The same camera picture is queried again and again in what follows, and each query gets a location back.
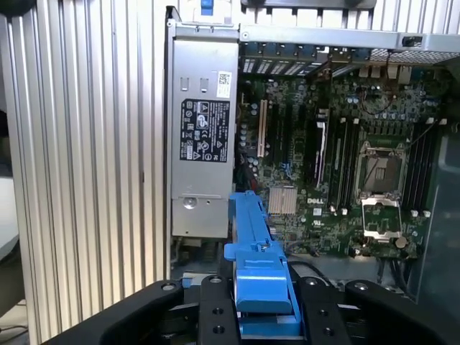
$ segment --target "barcode sticker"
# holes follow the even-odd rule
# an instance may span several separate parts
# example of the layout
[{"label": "barcode sticker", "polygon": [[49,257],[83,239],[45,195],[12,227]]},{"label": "barcode sticker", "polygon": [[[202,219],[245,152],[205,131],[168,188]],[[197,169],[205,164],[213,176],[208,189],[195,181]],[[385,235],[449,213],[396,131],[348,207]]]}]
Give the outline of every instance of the barcode sticker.
[{"label": "barcode sticker", "polygon": [[193,159],[193,146],[187,146],[187,159]]},{"label": "barcode sticker", "polygon": [[219,71],[217,73],[217,94],[218,98],[230,98],[231,72]]}]

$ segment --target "screw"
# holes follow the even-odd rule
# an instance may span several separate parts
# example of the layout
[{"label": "screw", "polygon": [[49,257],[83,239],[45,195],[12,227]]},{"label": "screw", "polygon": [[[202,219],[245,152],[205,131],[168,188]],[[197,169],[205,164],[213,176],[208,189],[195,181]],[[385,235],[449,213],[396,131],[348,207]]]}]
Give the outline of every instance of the screw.
[{"label": "screw", "polygon": [[366,284],[363,284],[362,282],[357,282],[355,285],[354,285],[355,288],[357,289],[360,289],[361,291],[365,291],[368,289],[367,285]]},{"label": "screw", "polygon": [[197,203],[198,201],[196,200],[196,198],[184,198],[184,201],[183,201],[184,207],[188,210],[195,208]]},{"label": "screw", "polygon": [[164,284],[161,288],[163,291],[171,291],[174,290],[175,285],[169,282],[168,284]]},{"label": "screw", "polygon": [[316,284],[318,284],[318,282],[317,282],[316,279],[314,279],[314,278],[307,278],[307,279],[305,279],[305,282],[306,282],[307,284],[309,284],[309,285],[316,285]]},{"label": "screw", "polygon": [[221,282],[222,279],[220,277],[215,276],[215,277],[211,277],[209,281],[217,284],[218,282]]}]

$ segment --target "green circuit board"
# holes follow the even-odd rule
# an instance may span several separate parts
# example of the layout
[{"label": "green circuit board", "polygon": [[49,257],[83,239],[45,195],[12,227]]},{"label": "green circuit board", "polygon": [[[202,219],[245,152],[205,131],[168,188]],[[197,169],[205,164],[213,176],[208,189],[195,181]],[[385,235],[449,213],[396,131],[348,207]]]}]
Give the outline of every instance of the green circuit board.
[{"label": "green circuit board", "polygon": [[[418,160],[436,157],[443,130],[442,96],[449,83],[449,78],[434,70],[413,73],[408,85],[395,81],[391,87],[385,78],[360,78],[357,73],[322,81],[246,77],[237,114],[237,189],[256,190],[269,211],[273,234],[290,252],[416,258],[423,251],[430,221],[429,212],[423,210],[430,210],[432,191],[425,188],[411,194],[408,176],[417,179],[415,187],[423,181],[422,173],[426,185],[433,179],[432,170],[420,170],[425,168],[419,167]],[[263,125],[262,101],[267,108]],[[341,129],[345,125],[353,134]],[[324,128],[318,135],[320,126]],[[425,146],[420,143],[428,140],[424,128],[431,133]],[[434,148],[427,151],[427,145]],[[377,148],[377,158],[362,154],[370,147]],[[375,169],[383,161],[385,169]],[[315,171],[308,175],[307,170]],[[353,179],[341,178],[351,172]],[[388,178],[378,180],[380,173]],[[375,177],[373,182],[368,175]],[[368,185],[372,189],[378,183],[381,190],[399,189],[400,207],[378,203],[366,206],[363,216],[360,195]],[[291,206],[270,213],[274,188],[296,190],[294,211]],[[343,200],[342,190],[349,201],[345,211],[334,205],[337,193]],[[423,199],[417,204],[417,216],[408,208],[412,201],[403,202],[411,195]],[[398,238],[377,241],[364,236],[363,219],[366,229],[379,234],[397,229],[404,243],[396,245]]]}]

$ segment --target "ribbed aluminum panel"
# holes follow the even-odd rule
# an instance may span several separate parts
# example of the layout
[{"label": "ribbed aluminum panel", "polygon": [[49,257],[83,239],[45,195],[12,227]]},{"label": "ribbed aluminum panel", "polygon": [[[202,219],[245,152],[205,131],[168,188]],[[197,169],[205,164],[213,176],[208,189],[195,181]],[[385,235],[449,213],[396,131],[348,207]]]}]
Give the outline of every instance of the ribbed aluminum panel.
[{"label": "ribbed aluminum panel", "polygon": [[1,18],[31,344],[165,276],[165,3],[153,6],[39,0]]},{"label": "ribbed aluminum panel", "polygon": [[248,9],[233,2],[232,22],[460,35],[460,0],[377,0],[373,10]]}]

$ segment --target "vent grille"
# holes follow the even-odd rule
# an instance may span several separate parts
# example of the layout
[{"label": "vent grille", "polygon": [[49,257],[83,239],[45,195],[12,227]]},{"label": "vent grille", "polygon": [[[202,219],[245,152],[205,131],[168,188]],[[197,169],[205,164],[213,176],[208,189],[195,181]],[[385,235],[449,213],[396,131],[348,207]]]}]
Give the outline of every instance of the vent grille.
[{"label": "vent grille", "polygon": [[[435,65],[443,61],[454,59],[460,56],[457,52],[394,52],[390,56],[391,63],[418,63],[421,65]],[[371,54],[371,61],[387,61],[388,52],[385,49],[374,49]]]}]

